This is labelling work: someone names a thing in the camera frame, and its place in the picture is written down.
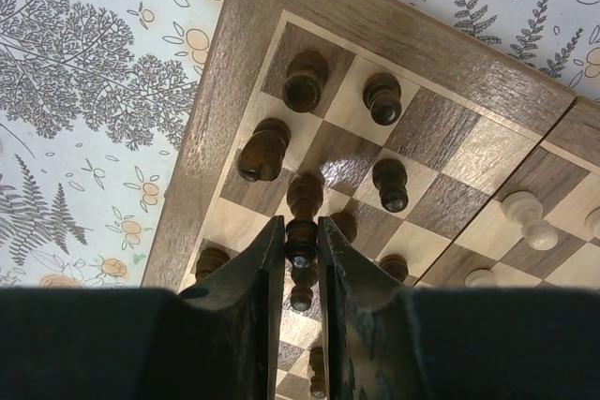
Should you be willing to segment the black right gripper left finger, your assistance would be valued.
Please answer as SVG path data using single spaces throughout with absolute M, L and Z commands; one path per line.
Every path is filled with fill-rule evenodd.
M 275 394 L 284 222 L 180 293 L 1 292 L 5 399 L 270 399 Z

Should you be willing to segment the dark chess piece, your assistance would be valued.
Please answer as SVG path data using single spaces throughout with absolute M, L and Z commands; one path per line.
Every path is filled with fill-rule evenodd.
M 288 187 L 286 201 L 292 213 L 284 245 L 294 283 L 290 304 L 294 310 L 305 312 L 312 306 L 312 288 L 318 280 L 318 227 L 314 218 L 323 205 L 323 185 L 316 177 L 300 176 Z

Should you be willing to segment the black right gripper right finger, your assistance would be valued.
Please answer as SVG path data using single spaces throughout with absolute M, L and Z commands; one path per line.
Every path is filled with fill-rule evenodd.
M 411 288 L 318 223 L 332 399 L 595 399 L 599 295 L 589 289 Z

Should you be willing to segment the wooden chess board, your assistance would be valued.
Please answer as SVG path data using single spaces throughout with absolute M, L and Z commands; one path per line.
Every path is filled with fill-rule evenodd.
M 329 66 L 319 105 L 281 98 L 296 54 Z M 371 118 L 363 88 L 393 74 L 402 114 Z M 278 178 L 250 182 L 236 160 L 260 121 L 291 131 Z M 409 204 L 386 211 L 373 184 L 400 160 Z M 225 0 L 147 263 L 147 286 L 187 283 L 202 244 L 239 251 L 287 190 L 322 183 L 317 219 L 335 207 L 352 247 L 411 288 L 589 289 L 599 295 L 599 108 L 550 78 L 395 0 Z M 503 200 L 533 193 L 558 232 L 532 249 Z

